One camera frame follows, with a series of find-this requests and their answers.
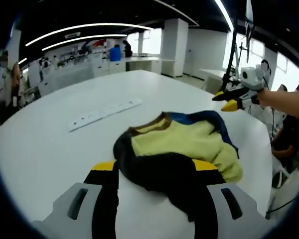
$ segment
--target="round table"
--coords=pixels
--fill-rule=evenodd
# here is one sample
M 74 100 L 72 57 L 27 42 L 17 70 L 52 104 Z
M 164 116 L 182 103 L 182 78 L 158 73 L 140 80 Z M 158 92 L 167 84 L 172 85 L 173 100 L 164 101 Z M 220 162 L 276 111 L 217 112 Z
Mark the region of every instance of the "round table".
M 244 176 L 238 185 L 265 215 L 272 181 L 266 126 L 244 111 L 221 112 L 225 103 L 213 102 L 212 97 L 147 71 L 108 75 L 61 89 L 26 106 L 0 127 L 0 175 L 25 218 L 43 220 L 54 200 L 83 182 L 95 164 L 113 159 L 113 145 L 129 126 L 145 124 L 162 111 L 215 110 L 239 148 Z M 143 104 L 73 132 L 67 129 L 81 115 L 133 98 Z

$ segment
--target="window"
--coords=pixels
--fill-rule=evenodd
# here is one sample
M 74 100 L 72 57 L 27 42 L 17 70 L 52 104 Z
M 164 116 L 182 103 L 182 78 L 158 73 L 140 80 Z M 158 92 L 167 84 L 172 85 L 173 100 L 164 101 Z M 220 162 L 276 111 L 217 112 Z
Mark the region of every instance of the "window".
M 230 57 L 230 51 L 231 51 L 231 43 L 233 39 L 233 34 L 230 32 L 227 34 L 227 40 L 226 40 L 226 48 L 225 48 L 225 56 L 223 61 L 223 68 L 227 69 L 229 57 Z M 236 36 L 236 44 L 237 44 L 237 50 L 238 54 L 240 53 L 240 46 L 241 43 L 243 43 L 243 47 L 246 48 L 246 37 L 237 34 Z M 249 51 L 249 60 L 247 63 L 247 51 L 243 50 L 241 52 L 241 58 L 239 63 L 239 72 L 242 67 L 255 67 L 256 65 L 261 64 L 261 61 L 263 60 L 265 56 L 265 45 L 262 42 L 259 42 L 255 39 L 250 40 L 250 51 Z M 236 66 L 236 56 L 234 55 L 233 59 L 233 66 Z
M 131 50 L 133 53 L 138 53 L 139 52 L 139 33 L 132 33 L 128 35 L 127 41 L 131 45 Z
M 160 54 L 161 28 L 144 31 L 142 53 Z
M 281 84 L 284 84 L 289 92 L 295 91 L 299 84 L 299 68 L 278 52 L 277 67 L 271 90 L 276 91 Z

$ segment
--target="blue container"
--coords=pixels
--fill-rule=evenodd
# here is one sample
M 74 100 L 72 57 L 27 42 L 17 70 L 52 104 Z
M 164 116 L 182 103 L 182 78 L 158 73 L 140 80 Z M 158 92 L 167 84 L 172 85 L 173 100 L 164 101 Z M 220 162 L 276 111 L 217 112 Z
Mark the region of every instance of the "blue container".
M 120 61 L 121 60 L 121 48 L 113 47 L 110 49 L 110 61 Z

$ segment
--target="floor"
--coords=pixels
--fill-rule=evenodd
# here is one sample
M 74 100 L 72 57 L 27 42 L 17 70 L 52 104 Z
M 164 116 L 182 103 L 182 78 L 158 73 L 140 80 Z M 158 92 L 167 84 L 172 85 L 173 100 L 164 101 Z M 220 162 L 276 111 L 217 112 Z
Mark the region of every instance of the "floor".
M 189 85 L 195 86 L 195 87 L 200 88 L 200 89 L 204 85 L 203 80 L 191 77 L 189 75 L 183 75 L 181 77 L 176 77 L 175 80 L 182 81 L 184 83 L 187 83 Z

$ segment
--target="black ceiling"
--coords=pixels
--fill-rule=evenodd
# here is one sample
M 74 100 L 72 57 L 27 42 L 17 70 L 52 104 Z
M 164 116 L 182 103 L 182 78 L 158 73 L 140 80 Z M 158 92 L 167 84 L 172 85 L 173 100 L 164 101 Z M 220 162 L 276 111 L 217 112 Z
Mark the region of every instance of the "black ceiling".
M 188 15 L 199 28 L 228 31 L 228 26 L 214 0 L 163 0 Z M 240 21 L 238 30 L 244 32 L 246 0 L 222 0 L 231 18 Z M 257 26 L 255 38 L 273 50 L 285 53 L 299 65 L 299 0 L 252 0 L 254 23 Z M 170 18 L 182 18 L 194 25 L 180 13 L 154 0 L 41 0 L 26 1 L 21 9 L 17 28 L 22 31 L 20 59 L 40 56 L 41 49 L 65 40 L 64 35 L 78 30 L 58 33 L 25 47 L 25 44 L 54 30 L 80 24 L 116 22 L 163 26 Z M 122 33 L 126 27 L 86 27 L 81 28 L 81 36 Z

